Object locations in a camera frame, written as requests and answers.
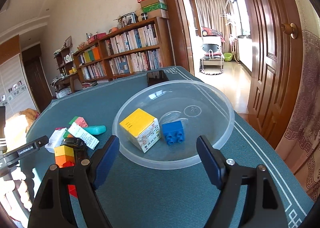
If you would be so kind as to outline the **stacked boxes on shelf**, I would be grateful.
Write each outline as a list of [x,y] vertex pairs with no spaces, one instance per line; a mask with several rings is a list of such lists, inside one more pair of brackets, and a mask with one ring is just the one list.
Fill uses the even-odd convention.
[[168,6],[166,0],[137,0],[140,8],[136,10],[139,21],[154,17],[169,19]]

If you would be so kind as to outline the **patterned curtain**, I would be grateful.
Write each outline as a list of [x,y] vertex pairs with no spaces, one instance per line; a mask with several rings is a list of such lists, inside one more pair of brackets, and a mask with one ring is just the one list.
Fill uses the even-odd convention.
[[319,37],[302,31],[303,67],[296,104],[276,152],[304,191],[319,196]]

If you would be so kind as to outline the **green plastic basin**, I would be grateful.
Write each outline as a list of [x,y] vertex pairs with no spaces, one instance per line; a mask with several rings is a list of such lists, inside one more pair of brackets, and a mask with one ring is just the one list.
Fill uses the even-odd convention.
[[227,53],[224,53],[223,56],[224,56],[224,61],[225,62],[230,62],[230,61],[233,60],[233,54],[232,53],[227,52]]

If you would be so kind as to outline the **yellow top cube box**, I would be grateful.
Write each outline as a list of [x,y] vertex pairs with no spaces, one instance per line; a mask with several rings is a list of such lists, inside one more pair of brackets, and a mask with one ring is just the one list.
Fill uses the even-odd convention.
[[129,141],[146,153],[160,138],[158,119],[141,108],[136,109],[120,124]]

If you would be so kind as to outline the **large wooden bookshelf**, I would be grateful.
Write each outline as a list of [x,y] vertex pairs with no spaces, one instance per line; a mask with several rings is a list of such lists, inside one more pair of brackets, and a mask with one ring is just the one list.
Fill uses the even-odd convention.
[[81,82],[113,80],[173,64],[168,21],[154,17],[92,41],[73,54]]

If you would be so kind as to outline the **clear plastic bowl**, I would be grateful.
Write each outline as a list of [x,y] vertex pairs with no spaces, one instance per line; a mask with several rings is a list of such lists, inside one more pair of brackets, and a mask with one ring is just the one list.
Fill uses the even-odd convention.
[[[160,126],[180,122],[184,141],[168,144],[165,134],[143,152],[120,125],[136,109],[147,112]],[[193,80],[171,80],[150,86],[127,100],[117,112],[112,133],[120,140],[120,152],[140,166],[172,170],[201,162],[196,140],[204,135],[215,149],[221,149],[231,136],[235,114],[228,98],[217,88]]]

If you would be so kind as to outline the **blue toy brick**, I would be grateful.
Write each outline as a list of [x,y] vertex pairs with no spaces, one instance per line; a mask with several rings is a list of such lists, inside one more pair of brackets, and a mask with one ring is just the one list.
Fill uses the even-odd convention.
[[184,128],[181,121],[174,121],[162,125],[163,138],[168,145],[182,143],[185,140]]

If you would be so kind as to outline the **black smartphone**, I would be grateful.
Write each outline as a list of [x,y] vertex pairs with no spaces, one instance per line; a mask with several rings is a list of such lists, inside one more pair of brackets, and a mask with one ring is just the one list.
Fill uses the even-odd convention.
[[151,71],[147,73],[147,84],[152,86],[168,81],[168,77],[163,70]]

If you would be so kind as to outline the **green pink toy brick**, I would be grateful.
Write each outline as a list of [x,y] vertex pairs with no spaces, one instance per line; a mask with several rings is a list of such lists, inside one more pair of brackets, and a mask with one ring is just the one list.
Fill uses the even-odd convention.
[[85,121],[85,119],[83,117],[80,117],[80,116],[73,117],[70,120],[69,124],[72,125],[73,123],[76,123],[77,125],[79,125],[82,128],[88,127],[88,124]]

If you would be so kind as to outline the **white red barcode box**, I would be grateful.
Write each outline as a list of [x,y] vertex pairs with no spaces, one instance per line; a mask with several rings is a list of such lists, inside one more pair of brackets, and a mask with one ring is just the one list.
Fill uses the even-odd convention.
[[54,148],[61,145],[63,136],[66,133],[67,128],[56,128],[49,138],[45,148],[48,152],[54,153]]

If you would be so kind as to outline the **brass door knob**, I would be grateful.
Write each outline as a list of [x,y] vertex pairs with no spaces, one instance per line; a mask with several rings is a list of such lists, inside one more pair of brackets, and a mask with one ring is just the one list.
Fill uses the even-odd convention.
[[294,23],[282,23],[281,30],[283,33],[290,35],[292,39],[296,39],[298,37],[298,28]]

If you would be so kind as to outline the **small wooden shelf desk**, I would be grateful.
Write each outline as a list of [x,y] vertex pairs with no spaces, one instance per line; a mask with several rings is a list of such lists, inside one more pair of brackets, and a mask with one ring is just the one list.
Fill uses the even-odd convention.
[[70,87],[71,93],[75,93],[75,80],[79,79],[76,71],[73,53],[70,47],[62,47],[54,53],[54,59],[57,63],[58,75],[52,80],[52,87],[56,92]]

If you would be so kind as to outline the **brown wooden door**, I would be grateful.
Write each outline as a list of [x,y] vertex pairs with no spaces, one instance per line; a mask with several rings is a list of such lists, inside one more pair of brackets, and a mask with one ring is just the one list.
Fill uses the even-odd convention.
[[[303,64],[303,41],[295,0],[245,0],[252,38],[249,123],[276,148],[295,107]],[[281,24],[296,24],[292,39]]]

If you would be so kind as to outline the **white walker chair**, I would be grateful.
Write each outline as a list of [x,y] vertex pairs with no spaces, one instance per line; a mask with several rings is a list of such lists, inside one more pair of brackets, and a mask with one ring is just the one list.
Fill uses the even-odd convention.
[[[200,59],[200,73],[205,75],[221,75],[224,69],[225,56],[222,53],[222,41],[220,36],[202,37],[203,57]],[[205,66],[218,66],[219,72],[207,73]]]

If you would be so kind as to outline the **white Estee Lauder box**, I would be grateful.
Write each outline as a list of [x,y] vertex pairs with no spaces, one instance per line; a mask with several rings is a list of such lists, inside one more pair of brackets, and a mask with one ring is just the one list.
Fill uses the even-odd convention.
[[84,128],[77,125],[75,122],[73,122],[72,125],[69,127],[68,132],[74,137],[83,140],[87,147],[89,147],[92,150],[95,149],[95,147],[99,143],[99,140],[97,138],[95,138],[89,132],[84,130]]

